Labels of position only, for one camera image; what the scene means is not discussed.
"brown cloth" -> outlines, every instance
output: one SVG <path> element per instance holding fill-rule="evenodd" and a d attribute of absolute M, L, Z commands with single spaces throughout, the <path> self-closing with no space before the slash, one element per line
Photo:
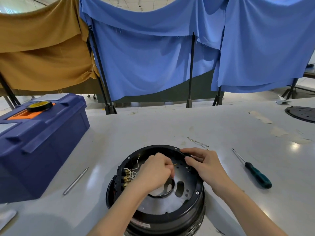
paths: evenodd
<path fill-rule="evenodd" d="M 0 13 L 0 72 L 12 89 L 54 91 L 95 78 L 79 0 Z"/>

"screwdriver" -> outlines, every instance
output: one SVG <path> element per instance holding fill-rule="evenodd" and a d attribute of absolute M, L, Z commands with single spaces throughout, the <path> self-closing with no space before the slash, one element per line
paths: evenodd
<path fill-rule="evenodd" d="M 244 159 L 234 150 L 234 148 L 232 148 L 232 150 L 244 161 Z M 270 189 L 272 187 L 270 180 L 259 170 L 257 170 L 250 162 L 245 162 L 245 167 L 250 171 L 252 176 L 255 177 L 256 181 L 260 184 L 261 187 L 265 189 Z"/>

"blue cloth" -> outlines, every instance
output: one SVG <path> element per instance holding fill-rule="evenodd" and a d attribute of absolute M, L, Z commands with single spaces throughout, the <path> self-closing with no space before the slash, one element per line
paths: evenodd
<path fill-rule="evenodd" d="M 292 84 L 314 47 L 314 0 L 229 0 L 211 90 L 247 93 Z"/>
<path fill-rule="evenodd" d="M 193 77 L 212 70 L 226 3 L 175 0 L 155 11 L 132 12 L 101 0 L 80 0 L 80 17 L 93 28 L 112 100 L 156 93 L 188 80 L 193 32 Z"/>

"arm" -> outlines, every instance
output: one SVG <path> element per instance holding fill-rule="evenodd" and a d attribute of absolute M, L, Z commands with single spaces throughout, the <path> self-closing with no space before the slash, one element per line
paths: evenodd
<path fill-rule="evenodd" d="M 287 236 L 226 174 L 215 151 L 199 148 L 181 149 L 200 177 L 230 207 L 247 236 Z"/>
<path fill-rule="evenodd" d="M 170 176 L 174 177 L 171 159 L 161 153 L 150 156 L 141 166 L 137 177 L 87 236 L 122 236 L 143 199 L 161 187 Z"/>

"hanging fabric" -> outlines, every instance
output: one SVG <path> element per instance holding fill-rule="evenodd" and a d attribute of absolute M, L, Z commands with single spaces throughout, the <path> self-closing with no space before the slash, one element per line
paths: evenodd
<path fill-rule="evenodd" d="M 53 91 L 95 78 L 79 0 L 0 13 L 0 72 L 13 89 Z"/>
<path fill-rule="evenodd" d="M 211 90 L 250 93 L 292 84 L 314 47 L 314 0 L 229 0 Z"/>
<path fill-rule="evenodd" d="M 80 0 L 80 16 L 92 27 L 112 100 L 188 80 L 193 32 L 193 77 L 212 70 L 225 7 L 225 0 L 175 0 L 155 11 L 132 12 L 101 0 Z"/>

